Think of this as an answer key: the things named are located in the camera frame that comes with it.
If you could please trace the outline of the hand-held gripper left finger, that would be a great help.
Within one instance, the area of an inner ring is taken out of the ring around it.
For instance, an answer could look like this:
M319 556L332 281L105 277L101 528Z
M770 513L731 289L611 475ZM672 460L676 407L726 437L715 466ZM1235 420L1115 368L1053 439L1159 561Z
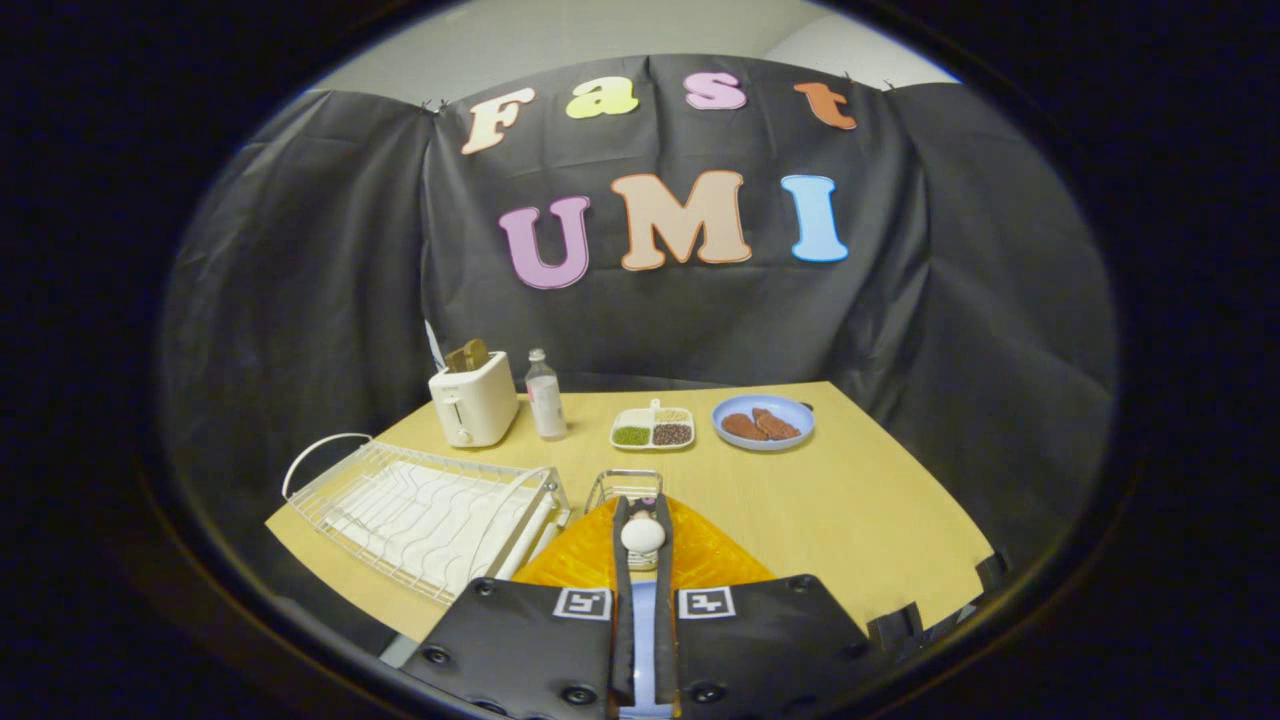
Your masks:
M511 719L613 719L634 697L634 602L616 544L614 498L591 510L532 562L572 560L570 542L600 582L543 583L480 577L403 664L402 673L463 705Z

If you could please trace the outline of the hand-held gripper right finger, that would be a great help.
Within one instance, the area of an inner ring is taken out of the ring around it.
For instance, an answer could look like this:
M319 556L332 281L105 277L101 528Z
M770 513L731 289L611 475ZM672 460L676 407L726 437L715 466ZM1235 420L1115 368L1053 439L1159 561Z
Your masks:
M772 574L676 498L664 516L655 667L677 717L820 719L883 667L818 577Z

